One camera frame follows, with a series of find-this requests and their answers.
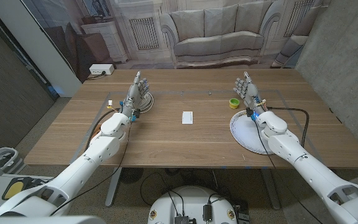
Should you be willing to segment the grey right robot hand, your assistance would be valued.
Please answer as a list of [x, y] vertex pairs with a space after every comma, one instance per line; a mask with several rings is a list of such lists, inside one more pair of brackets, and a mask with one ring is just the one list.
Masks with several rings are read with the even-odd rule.
[[247, 108], [262, 114], [266, 112], [265, 101], [260, 97], [256, 85], [247, 72], [244, 72], [244, 78], [237, 78], [233, 90], [240, 96]]

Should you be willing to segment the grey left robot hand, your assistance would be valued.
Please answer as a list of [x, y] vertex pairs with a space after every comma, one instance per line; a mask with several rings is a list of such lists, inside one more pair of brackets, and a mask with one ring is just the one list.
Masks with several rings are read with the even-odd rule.
[[142, 100], [148, 91], [147, 79], [141, 78], [141, 72], [138, 71], [124, 99], [121, 113], [130, 117], [134, 111], [140, 110]]

